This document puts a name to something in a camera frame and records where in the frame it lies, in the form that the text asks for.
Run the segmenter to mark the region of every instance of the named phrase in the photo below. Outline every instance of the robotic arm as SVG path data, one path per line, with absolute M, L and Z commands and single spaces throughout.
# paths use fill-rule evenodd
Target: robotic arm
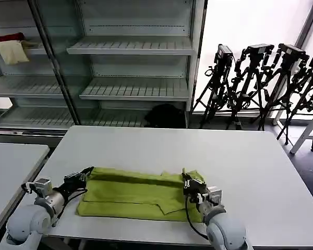
M 25 192 L 35 192 L 37 197 L 33 205 L 17 208 L 8 219 L 0 250 L 36 250 L 43 234 L 56 226 L 66 205 L 87 191 L 86 180 L 92 170 L 90 167 L 65 176 L 64 183 L 56 188 L 48 179 L 23 184 Z
M 0 250 L 36 250 L 51 226 L 55 227 L 66 205 L 87 191 L 87 176 L 93 167 L 80 173 L 64 177 L 64 183 L 52 188 L 48 179 L 39 179 L 22 185 L 22 189 L 37 197 L 33 205 L 19 207 L 7 221 L 6 233 L 0 242 Z M 188 222 L 193 230 L 209 240 L 215 250 L 252 250 L 246 240 L 246 228 L 238 220 L 231 218 L 221 205 L 221 190 L 207 188 L 204 182 L 193 179 L 185 171 L 183 192 Z M 207 225 L 207 235 L 198 232 L 190 222 L 188 200 L 196 204 L 203 222 Z
M 209 187 L 204 182 L 193 179 L 182 173 L 184 180 L 183 193 L 186 196 L 185 205 L 187 219 L 192 229 L 203 238 L 210 241 L 215 250 L 252 250 L 246 239 L 246 228 L 237 219 L 232 218 L 221 205 L 221 190 Z M 196 204 L 197 210 L 207 226 L 207 235 L 198 232 L 190 222 L 187 202 Z

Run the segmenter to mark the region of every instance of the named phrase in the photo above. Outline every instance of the table surface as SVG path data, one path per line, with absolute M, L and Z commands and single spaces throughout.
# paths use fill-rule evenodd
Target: table surface
M 313 197 L 270 132 L 75 126 L 39 177 L 56 186 L 90 166 L 155 174 L 196 169 L 208 185 L 222 189 L 222 203 L 244 222 L 253 246 L 313 246 Z M 50 235 L 209 244 L 187 222 L 79 217 L 78 203 L 76 198 L 67 206 Z M 196 226 L 204 231 L 202 223 Z
M 0 143 L 0 228 L 23 196 L 21 184 L 35 177 L 46 145 Z

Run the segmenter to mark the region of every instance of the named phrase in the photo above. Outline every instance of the folded towel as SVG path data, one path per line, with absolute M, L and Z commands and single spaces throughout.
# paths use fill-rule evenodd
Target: folded towel
M 196 171 L 189 173 L 203 181 Z M 110 168 L 94 168 L 77 214 L 145 220 L 187 221 L 181 174 L 143 174 Z M 189 204 L 193 222 L 201 222 Z
M 0 42 L 0 54 L 7 65 L 29 61 L 21 41 L 10 40 Z

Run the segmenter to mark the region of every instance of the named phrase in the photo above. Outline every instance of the black cable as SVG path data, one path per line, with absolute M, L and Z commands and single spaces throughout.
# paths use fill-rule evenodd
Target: black cable
M 191 228 L 192 228 L 198 235 L 202 236 L 202 237 L 203 237 L 204 239 L 206 239 L 206 240 L 209 240 L 209 238 L 208 238 L 206 235 L 204 235 L 204 234 L 198 232 L 198 230 L 194 227 L 194 225 L 193 225 L 193 224 L 191 223 L 191 221 L 190 221 L 189 212 L 188 212 L 188 196 L 186 196 L 185 207 L 186 207 L 187 220 L 188 220 L 189 225 L 191 226 Z
M 68 204 L 70 201 L 72 201 L 74 198 L 80 196 L 81 194 L 86 193 L 87 191 L 88 191 L 88 190 L 85 189 L 85 190 L 83 190 L 83 192 L 78 193 L 77 195 L 74 195 L 73 197 L 71 197 L 70 199 L 68 199 L 68 201 L 64 204 L 62 211 L 61 211 L 60 214 L 58 215 L 57 220 L 60 219 L 60 217 L 62 216 L 62 214 L 63 214 L 63 212 L 64 212 L 64 210 L 65 210 L 65 208 L 66 208 L 66 206 L 67 206 L 67 204 Z

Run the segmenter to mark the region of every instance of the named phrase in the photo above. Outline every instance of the red cloth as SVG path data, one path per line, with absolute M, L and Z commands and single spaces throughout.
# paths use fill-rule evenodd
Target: red cloth
M 26 39 L 25 35 L 23 35 L 23 33 L 21 33 L 21 32 L 15 33 L 15 34 L 10 34 L 10 35 L 0 36 L 0 42 L 10 41 L 10 40 L 22 41 L 22 40 L 25 40 L 25 39 Z

